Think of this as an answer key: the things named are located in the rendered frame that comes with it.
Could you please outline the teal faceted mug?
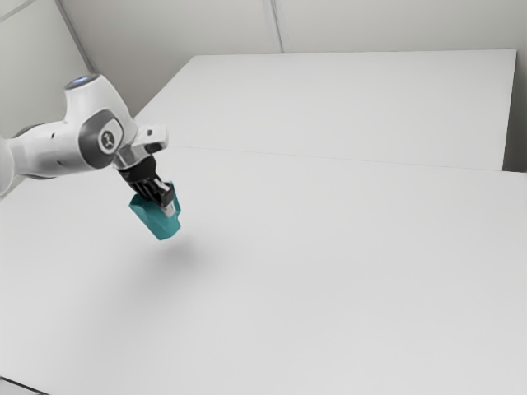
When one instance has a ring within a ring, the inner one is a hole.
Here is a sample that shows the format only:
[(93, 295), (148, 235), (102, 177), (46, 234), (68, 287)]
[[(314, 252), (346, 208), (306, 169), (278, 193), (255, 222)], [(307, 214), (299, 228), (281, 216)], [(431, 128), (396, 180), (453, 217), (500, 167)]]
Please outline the teal faceted mug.
[(148, 200), (136, 193), (128, 206), (139, 220), (151, 231), (158, 240), (169, 239), (180, 230), (180, 203), (175, 193), (173, 183), (170, 186), (172, 200), (167, 207), (159, 207), (152, 200)]

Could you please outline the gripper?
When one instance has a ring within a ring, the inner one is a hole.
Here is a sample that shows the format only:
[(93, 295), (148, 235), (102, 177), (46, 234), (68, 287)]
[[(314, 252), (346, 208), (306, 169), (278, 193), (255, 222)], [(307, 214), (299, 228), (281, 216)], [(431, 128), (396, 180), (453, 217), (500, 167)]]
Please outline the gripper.
[(156, 174), (154, 156), (147, 156), (136, 165), (118, 170), (128, 186), (139, 195), (151, 195), (152, 201), (162, 210), (166, 217), (175, 214), (175, 189), (171, 182), (164, 182)]

